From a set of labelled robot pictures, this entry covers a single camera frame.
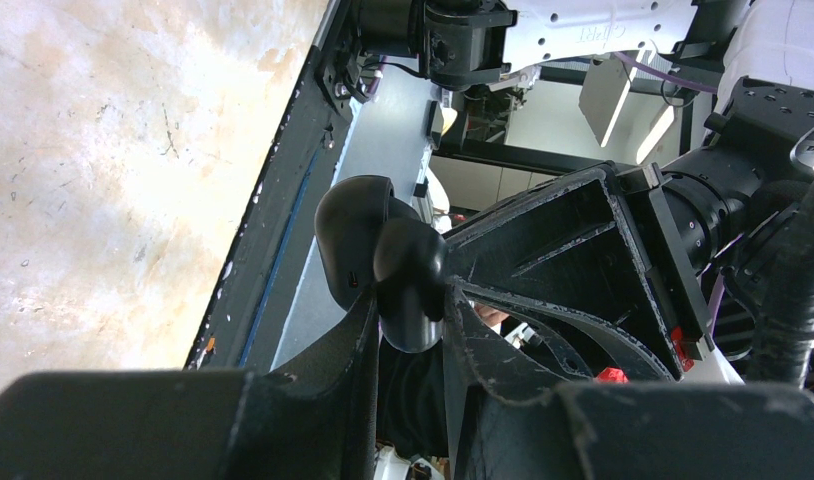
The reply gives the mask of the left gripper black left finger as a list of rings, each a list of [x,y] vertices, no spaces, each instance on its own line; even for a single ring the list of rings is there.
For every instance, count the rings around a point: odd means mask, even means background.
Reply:
[[[0,394],[0,479],[369,479],[378,342],[366,290],[267,374],[24,376]]]

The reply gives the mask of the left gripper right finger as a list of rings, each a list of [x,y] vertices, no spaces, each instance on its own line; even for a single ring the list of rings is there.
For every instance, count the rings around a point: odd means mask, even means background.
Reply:
[[[814,395],[786,385],[568,381],[445,298],[457,479],[814,479]]]

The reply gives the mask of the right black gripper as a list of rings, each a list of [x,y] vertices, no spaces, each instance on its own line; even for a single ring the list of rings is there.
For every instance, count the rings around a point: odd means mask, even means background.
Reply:
[[[675,381],[650,347],[587,312],[645,312],[652,302],[644,254],[656,273],[667,345],[680,371],[713,349],[712,315],[699,276],[746,230],[754,172],[617,175],[611,165],[574,172],[503,199],[445,234],[448,272],[465,296],[534,331],[564,379],[617,368],[630,380]]]

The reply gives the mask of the black oval charging case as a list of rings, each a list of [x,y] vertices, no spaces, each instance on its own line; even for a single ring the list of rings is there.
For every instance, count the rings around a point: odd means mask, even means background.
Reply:
[[[447,245],[391,180],[343,180],[321,198],[315,237],[329,291],[344,310],[373,289],[380,328],[395,349],[425,352],[442,337]]]

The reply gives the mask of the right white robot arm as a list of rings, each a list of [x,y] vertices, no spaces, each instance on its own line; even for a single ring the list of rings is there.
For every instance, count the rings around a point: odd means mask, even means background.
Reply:
[[[700,1],[363,1],[357,36],[374,55],[417,59],[454,90],[545,60],[631,49],[673,54]],[[708,119],[712,142],[665,168],[601,162],[555,178],[447,234],[395,207],[383,177],[345,181],[343,231],[316,234],[335,301],[377,297],[384,334],[418,353],[453,338],[482,304],[546,331],[560,379],[615,368],[684,379],[712,340],[695,276],[763,228],[761,191],[803,171],[814,140],[814,1],[753,1],[735,30]]]

